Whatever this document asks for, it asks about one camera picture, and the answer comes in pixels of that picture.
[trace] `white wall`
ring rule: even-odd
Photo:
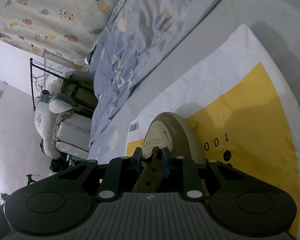
[[[40,150],[31,96],[2,81],[0,89],[0,192],[11,194],[26,186],[27,174],[46,178],[51,159]]]
[[[31,94],[29,58],[43,63],[43,58],[0,41],[0,80]]]

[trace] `white mat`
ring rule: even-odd
[[[287,191],[298,213],[290,233],[300,231],[300,108],[281,72],[246,25],[154,99],[131,122],[127,155],[143,145],[159,113],[186,118],[207,159],[229,162]]]

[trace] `stuffed toy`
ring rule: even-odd
[[[57,114],[69,111],[75,107],[75,102],[65,94],[51,95],[48,90],[42,90],[35,109],[34,123],[38,133],[43,138],[43,149],[47,156],[58,159],[61,155],[52,145],[53,129]]]

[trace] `metal rack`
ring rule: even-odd
[[[34,86],[33,86],[33,83],[36,84],[36,88],[38,87],[38,88],[37,88],[37,91],[40,91],[40,90],[38,90],[38,89],[40,89],[40,88],[42,89],[42,85],[45,83],[45,80],[46,80],[46,78],[47,78],[47,75],[46,75],[46,74],[44,74],[44,75],[42,75],[42,76],[39,76],[39,77],[33,76],[33,73],[32,73],[32,68],[33,68],[33,67],[35,67],[35,68],[37,68],[37,69],[40,69],[40,70],[44,71],[45,73],[48,73],[48,74],[53,75],[53,76],[55,76],[55,77],[61,78],[62,80],[65,80],[65,81],[67,81],[67,82],[69,82],[69,83],[71,83],[71,84],[74,84],[74,85],[78,86],[79,88],[82,88],[82,89],[84,89],[84,90],[86,90],[86,91],[89,91],[89,92],[92,92],[92,93],[94,92],[93,90],[91,90],[91,89],[89,89],[89,88],[87,88],[87,87],[82,86],[79,82],[77,82],[77,81],[75,81],[75,80],[73,80],[73,79],[71,79],[71,78],[65,78],[65,77],[62,77],[62,76],[60,76],[60,75],[58,75],[58,74],[56,74],[56,73],[53,73],[53,72],[50,71],[50,70],[54,70],[54,69],[52,69],[52,68],[50,68],[50,67],[48,67],[48,66],[45,66],[45,65],[43,65],[43,64],[41,64],[41,63],[39,63],[39,62],[37,62],[37,61],[35,61],[35,62],[36,62],[36,64],[35,64],[34,61],[35,61],[35,60],[33,60],[33,58],[30,58],[30,82],[31,82],[31,94],[32,94],[33,111],[35,111],[34,93],[33,93],[33,91],[34,91]],[[42,66],[45,66],[46,68],[48,68],[48,69],[50,69],[50,70],[44,69],[44,68],[42,68],[42,67],[39,67],[39,66],[38,66],[39,64],[42,65]]]

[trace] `barcode label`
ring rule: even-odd
[[[129,132],[138,130],[138,128],[139,128],[139,121],[137,121],[137,122],[135,122],[134,124],[130,125]]]

